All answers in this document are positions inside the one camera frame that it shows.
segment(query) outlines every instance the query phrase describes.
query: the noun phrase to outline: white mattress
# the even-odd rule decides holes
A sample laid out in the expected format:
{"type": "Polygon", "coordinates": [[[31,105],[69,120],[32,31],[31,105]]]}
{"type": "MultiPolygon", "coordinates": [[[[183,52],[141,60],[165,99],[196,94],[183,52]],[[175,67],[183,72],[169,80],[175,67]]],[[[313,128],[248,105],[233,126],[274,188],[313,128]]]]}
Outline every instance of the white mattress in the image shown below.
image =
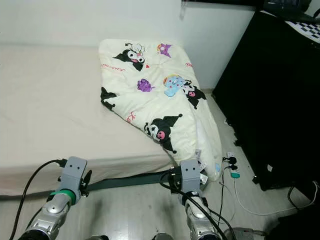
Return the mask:
{"type": "MultiPolygon", "coordinates": [[[[162,147],[100,103],[97,48],[0,45],[0,195],[20,195],[41,164],[88,160],[91,183],[168,169],[162,147]]],[[[54,190],[52,165],[28,193],[54,190]]]]}

